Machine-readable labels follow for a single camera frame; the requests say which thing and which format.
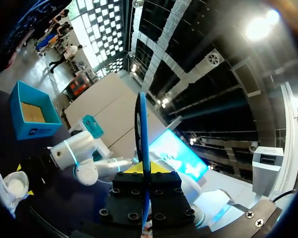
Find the monitor screen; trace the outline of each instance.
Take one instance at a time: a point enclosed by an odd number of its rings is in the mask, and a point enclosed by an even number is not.
[[[149,146],[149,151],[195,181],[208,170],[208,166],[169,129]]]

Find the ceiling panel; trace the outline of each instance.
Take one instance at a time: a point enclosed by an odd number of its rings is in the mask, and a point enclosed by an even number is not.
[[[150,0],[143,6],[139,30],[157,42],[175,0]]]

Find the white panel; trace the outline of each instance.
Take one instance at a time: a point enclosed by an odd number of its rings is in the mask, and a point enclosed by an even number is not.
[[[148,123],[148,143],[151,144],[166,131],[166,127],[160,122],[160,120],[153,113],[151,113],[147,117],[147,123]]]
[[[126,84],[115,73],[110,73],[80,95],[65,109],[70,125],[85,115],[96,115],[128,91]]]
[[[113,157],[133,158],[135,147],[135,129],[132,128],[115,144],[110,146],[109,150],[113,152]]]
[[[95,116],[104,131],[101,139],[107,147],[134,127],[136,99],[136,94],[128,90]]]
[[[249,185],[244,181],[223,175],[212,170],[208,170],[205,173],[204,178],[207,180],[207,182],[202,186],[202,192],[222,189],[226,191],[233,200],[236,200],[242,193],[244,188]]]
[[[148,123],[148,142],[151,144],[160,135],[162,135],[166,127],[159,121],[159,119],[147,108],[147,123]],[[109,147],[113,151],[115,157],[132,158],[136,148],[135,143],[135,128],[128,131],[115,144]]]

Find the black pants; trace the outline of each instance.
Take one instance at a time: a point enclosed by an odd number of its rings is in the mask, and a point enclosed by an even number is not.
[[[51,62],[51,64],[54,64],[54,66],[51,68],[51,70],[55,69],[58,65],[66,61],[64,55],[62,55],[61,59],[59,61]]]

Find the black table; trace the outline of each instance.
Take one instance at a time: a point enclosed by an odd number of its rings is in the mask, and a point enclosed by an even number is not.
[[[15,172],[19,162],[38,155],[43,148],[54,146],[70,137],[68,130],[61,126],[50,137],[17,141],[9,107],[9,94],[0,91],[0,173],[3,177]],[[97,182],[84,186],[73,177],[73,168],[67,168],[53,179],[53,185],[40,196],[30,196],[17,207],[17,220],[24,223],[23,209],[32,207],[43,219],[68,235],[69,230],[78,229],[85,220],[98,221],[98,210],[105,205],[110,185]]]

